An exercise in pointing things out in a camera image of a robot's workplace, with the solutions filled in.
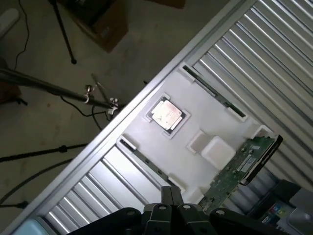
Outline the white rounded object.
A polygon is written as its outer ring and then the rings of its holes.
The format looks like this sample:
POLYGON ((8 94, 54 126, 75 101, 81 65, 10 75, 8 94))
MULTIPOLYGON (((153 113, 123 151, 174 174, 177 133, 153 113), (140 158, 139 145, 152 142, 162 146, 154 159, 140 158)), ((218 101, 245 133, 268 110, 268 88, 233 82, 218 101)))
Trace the white rounded object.
POLYGON ((2 38, 19 20, 20 13, 16 8, 9 8, 0 14, 0 38, 2 38))

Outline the white parts rack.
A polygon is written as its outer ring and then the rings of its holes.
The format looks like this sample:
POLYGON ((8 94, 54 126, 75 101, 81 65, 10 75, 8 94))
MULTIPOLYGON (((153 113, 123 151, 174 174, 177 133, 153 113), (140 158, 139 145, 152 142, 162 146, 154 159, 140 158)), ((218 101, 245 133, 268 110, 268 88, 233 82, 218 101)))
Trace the white parts rack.
POLYGON ((247 119, 240 121, 182 66, 142 101, 117 141, 136 147, 180 189, 186 202, 198 204, 246 140, 278 135, 247 113, 247 119), (170 135, 147 116, 163 96, 186 113, 170 135))

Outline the light blue plastic object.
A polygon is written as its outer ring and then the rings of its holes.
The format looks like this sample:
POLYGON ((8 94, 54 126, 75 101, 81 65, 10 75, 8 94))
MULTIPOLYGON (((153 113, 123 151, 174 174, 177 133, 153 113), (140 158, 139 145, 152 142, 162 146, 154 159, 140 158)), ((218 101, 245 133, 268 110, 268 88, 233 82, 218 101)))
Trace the light blue plastic object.
POLYGON ((12 235, 50 235, 46 229, 34 219, 22 223, 12 235))

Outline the silver CPU chip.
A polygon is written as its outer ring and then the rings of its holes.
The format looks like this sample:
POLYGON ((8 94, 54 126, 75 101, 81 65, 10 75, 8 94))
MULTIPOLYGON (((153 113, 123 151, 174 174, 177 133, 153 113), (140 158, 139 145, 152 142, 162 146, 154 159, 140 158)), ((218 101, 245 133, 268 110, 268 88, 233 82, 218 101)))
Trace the silver CPU chip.
POLYGON ((153 109, 149 111, 147 116, 170 135, 185 119, 186 113, 163 96, 153 109))

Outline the open brown cardboard box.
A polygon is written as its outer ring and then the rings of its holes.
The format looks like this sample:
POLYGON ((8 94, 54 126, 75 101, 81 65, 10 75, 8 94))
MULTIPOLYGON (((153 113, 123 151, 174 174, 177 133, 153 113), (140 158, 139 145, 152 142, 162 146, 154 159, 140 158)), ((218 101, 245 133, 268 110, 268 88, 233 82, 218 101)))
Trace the open brown cardboard box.
POLYGON ((128 32, 126 0, 56 0, 83 33, 110 53, 128 32))

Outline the grey metal PC case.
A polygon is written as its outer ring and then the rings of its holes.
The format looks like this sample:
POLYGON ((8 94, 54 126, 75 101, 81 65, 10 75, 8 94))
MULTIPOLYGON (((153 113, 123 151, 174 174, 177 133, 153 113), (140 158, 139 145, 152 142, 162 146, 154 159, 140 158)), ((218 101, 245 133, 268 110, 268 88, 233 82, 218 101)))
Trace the grey metal PC case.
POLYGON ((313 235, 313 192, 281 180, 248 216, 290 235, 313 235))

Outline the thin black tripod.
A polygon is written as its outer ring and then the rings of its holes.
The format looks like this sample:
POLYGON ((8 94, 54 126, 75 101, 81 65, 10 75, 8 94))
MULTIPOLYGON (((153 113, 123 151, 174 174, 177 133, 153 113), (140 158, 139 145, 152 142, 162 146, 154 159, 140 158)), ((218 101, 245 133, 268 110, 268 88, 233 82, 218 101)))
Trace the thin black tripod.
POLYGON ((54 11, 54 13, 56 15, 57 22, 58 22, 58 25, 59 25, 60 30, 62 32, 62 36, 63 36, 63 39, 65 41, 65 44, 66 44, 66 47, 67 47, 67 50, 68 50, 68 53, 69 53, 71 63, 73 65, 76 65, 77 64, 77 60, 74 58, 74 55, 73 55, 73 52, 72 52, 72 49, 71 49, 71 46, 70 46, 70 43, 69 43, 69 40, 68 40, 68 37, 67 37, 67 33, 66 33, 66 30, 65 30, 62 18, 61 18, 61 14, 60 14, 59 8, 57 6, 57 1, 56 0, 48 0, 48 1, 52 5, 53 11, 54 11))

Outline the hard disk green circuit board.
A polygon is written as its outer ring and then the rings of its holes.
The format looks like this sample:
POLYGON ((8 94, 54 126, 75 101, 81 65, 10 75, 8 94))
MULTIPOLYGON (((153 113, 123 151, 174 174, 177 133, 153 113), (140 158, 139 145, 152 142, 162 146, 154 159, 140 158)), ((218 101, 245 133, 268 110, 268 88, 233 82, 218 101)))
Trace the hard disk green circuit board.
POLYGON ((246 140, 210 184, 199 206, 209 212, 220 207, 238 185, 248 185, 279 148, 283 138, 254 137, 246 140))

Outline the black tripod with long legs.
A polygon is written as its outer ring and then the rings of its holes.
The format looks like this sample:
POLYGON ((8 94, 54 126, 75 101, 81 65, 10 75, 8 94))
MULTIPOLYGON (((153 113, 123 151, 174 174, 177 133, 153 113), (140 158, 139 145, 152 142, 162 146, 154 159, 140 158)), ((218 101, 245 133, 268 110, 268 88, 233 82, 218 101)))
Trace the black tripod with long legs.
MULTIPOLYGON (((0 164, 4 163, 4 162, 17 161, 17 160, 21 160, 21 159, 27 159, 27 158, 30 158, 30 157, 47 155, 47 154, 52 154, 52 153, 57 153, 57 152, 58 153, 66 153, 69 150, 86 147, 87 145, 88 145, 87 143, 71 145, 71 146, 62 145, 60 147, 47 149, 47 150, 41 150, 41 151, 35 151, 35 152, 22 153, 22 154, 18 154, 18 155, 11 155, 11 156, 7 156, 7 157, 1 157, 0 158, 0 164)), ((15 186, 13 189, 11 189, 5 196, 3 196, 0 199, 0 208, 25 209, 29 205, 29 203, 27 201, 22 201, 22 202, 17 203, 17 204, 4 204, 4 202, 10 196, 12 196, 14 193, 16 193, 18 190, 23 188, 25 185, 27 185, 28 183, 30 183, 34 179, 38 178, 39 176, 41 176, 41 175, 45 174, 46 172, 49 172, 49 171, 51 171, 51 170, 53 170, 53 169, 55 169, 55 168, 57 168, 59 166, 62 166, 62 165, 70 163, 71 160, 72 159, 65 160, 65 161, 56 163, 56 164, 54 164, 52 166, 49 166, 49 167, 39 171, 38 173, 30 176, 29 178, 27 178, 26 180, 22 181, 21 183, 19 183, 17 186, 15 186)))

